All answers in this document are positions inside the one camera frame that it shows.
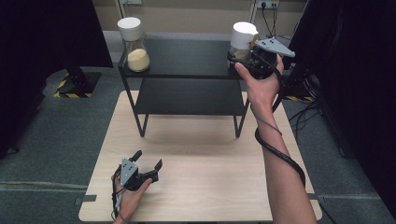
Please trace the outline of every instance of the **hand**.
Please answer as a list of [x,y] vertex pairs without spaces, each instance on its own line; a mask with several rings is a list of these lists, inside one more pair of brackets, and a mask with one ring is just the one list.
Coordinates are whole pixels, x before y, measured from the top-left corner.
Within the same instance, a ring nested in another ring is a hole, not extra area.
[[132,215],[134,214],[140,203],[140,200],[143,197],[143,194],[149,188],[151,182],[152,182],[151,178],[147,179],[137,191],[131,191],[128,189],[122,190],[123,186],[120,184],[120,176],[118,175],[115,178],[116,192],[121,190],[119,195],[122,192],[123,193],[122,193],[119,215],[117,216],[117,219],[114,221],[114,223],[123,223],[124,222],[123,219],[125,219],[126,221],[131,219]]
[[[280,74],[283,74],[284,66],[279,55],[276,55],[276,62],[276,69]],[[247,83],[247,98],[251,102],[252,107],[271,109],[279,91],[279,82],[276,74],[273,73],[266,79],[258,80],[241,63],[237,63],[235,69]]]

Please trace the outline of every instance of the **wooden table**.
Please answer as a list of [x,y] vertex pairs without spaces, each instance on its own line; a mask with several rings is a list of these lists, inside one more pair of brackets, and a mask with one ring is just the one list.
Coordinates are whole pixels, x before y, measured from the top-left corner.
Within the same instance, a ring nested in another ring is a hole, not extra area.
[[[282,105],[275,116],[291,157],[305,170]],[[86,192],[96,195],[96,200],[82,204],[79,218],[112,220],[110,177],[122,158],[130,158],[140,149],[143,155],[136,162],[140,173],[152,170],[159,159],[163,159],[163,168],[160,180],[146,191],[133,221],[272,220],[262,148],[254,138],[256,121],[249,110],[245,130],[236,138],[232,119],[153,115],[146,136],[140,137],[123,91]],[[314,193],[308,175],[306,190]],[[320,219],[318,202],[311,203]]]

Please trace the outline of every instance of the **glass jar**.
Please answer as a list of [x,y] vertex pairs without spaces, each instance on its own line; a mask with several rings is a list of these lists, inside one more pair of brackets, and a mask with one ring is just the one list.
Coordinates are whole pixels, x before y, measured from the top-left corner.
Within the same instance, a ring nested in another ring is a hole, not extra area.
[[145,71],[149,68],[149,54],[140,20],[135,17],[128,17],[119,20],[117,25],[124,40],[129,69],[134,72]]

